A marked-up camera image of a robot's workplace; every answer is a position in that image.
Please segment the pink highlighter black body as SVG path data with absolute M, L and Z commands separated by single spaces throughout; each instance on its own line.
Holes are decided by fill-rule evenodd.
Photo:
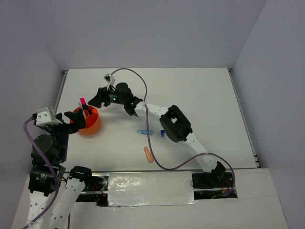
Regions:
M 89 109 L 88 109 L 88 106 L 87 106 L 87 103 L 86 103 L 85 98 L 81 97 L 81 98 L 80 98 L 80 103 L 81 103 L 82 109 L 83 109 L 84 111 L 87 111 L 88 114 L 90 115 L 91 113 L 90 113 L 90 111 L 89 111 Z

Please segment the light blue correction tape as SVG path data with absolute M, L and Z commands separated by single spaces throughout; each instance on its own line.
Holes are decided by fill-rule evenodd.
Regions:
M 137 130 L 137 133 L 138 134 L 141 134 L 141 135 L 153 135 L 153 130 L 147 130 L 147 129 L 138 129 Z

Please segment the blue glue bottle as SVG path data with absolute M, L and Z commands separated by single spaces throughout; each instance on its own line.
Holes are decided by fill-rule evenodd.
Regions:
M 160 131 L 160 133 L 161 133 L 161 137 L 164 137 L 165 131 L 163 129 Z

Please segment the green clear pen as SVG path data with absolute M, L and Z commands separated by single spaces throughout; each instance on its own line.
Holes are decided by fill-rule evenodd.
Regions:
M 82 111 L 82 115 L 83 115 L 83 117 L 84 117 L 84 119 L 85 119 L 85 118 L 86 118 L 86 113 L 85 113 L 85 111 L 84 111 L 84 109 L 83 109 L 83 107 L 82 107 L 81 102 L 78 102 L 78 105 L 79 105 L 79 108 L 80 108 L 80 110 Z

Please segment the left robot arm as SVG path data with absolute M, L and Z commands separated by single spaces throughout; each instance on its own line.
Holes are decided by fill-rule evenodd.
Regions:
M 86 127 L 83 110 L 55 114 L 42 108 L 23 124 L 32 144 L 29 174 L 30 205 L 26 229 L 62 229 L 70 226 L 73 206 L 83 190 L 93 186 L 92 171 L 75 166 L 64 179 L 68 141 Z

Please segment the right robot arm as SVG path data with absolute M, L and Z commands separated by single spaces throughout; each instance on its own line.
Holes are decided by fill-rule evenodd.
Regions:
M 149 128 L 149 114 L 157 116 L 165 134 L 171 141 L 185 143 L 193 150 L 193 156 L 190 159 L 173 168 L 162 166 L 156 160 L 156 157 L 152 155 L 156 164 L 163 170 L 177 170 L 193 159 L 196 159 L 201 168 L 204 169 L 208 165 L 204 159 L 208 156 L 215 156 L 215 154 L 207 152 L 199 142 L 193 133 L 190 121 L 176 105 L 161 107 L 148 104 L 145 99 L 140 99 L 133 95 L 127 83 L 119 83 L 116 86 L 108 84 L 106 87 L 100 87 L 97 94 L 88 102 L 89 105 L 96 108 L 101 108 L 102 106 L 107 107 L 112 103 L 123 105 L 124 110 L 130 116 L 137 116 L 136 111 L 145 110 L 146 128 Z

